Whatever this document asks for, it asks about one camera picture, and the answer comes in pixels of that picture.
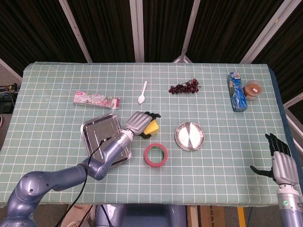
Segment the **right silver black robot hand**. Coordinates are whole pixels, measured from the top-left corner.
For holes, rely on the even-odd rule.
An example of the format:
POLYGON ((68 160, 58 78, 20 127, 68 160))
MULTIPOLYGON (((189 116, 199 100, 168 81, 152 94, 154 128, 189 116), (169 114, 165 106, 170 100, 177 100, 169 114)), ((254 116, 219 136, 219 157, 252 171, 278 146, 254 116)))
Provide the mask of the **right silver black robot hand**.
POLYGON ((272 178, 277 185, 296 186, 299 183, 299 175, 289 146, 272 133, 265 134, 265 137, 269 143, 272 160, 271 170, 259 170, 254 166, 250 166, 251 170, 257 175, 272 178))

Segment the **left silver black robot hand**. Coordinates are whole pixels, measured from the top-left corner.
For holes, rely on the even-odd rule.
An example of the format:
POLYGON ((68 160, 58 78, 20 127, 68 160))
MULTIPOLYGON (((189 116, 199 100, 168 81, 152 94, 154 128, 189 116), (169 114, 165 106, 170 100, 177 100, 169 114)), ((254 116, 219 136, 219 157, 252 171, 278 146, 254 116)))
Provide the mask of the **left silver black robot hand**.
POLYGON ((143 139, 149 139, 152 135, 143 131, 148 127, 150 122, 156 118, 161 118, 158 113, 135 112, 132 117, 125 123, 125 128, 130 130, 134 136, 140 136, 143 139))

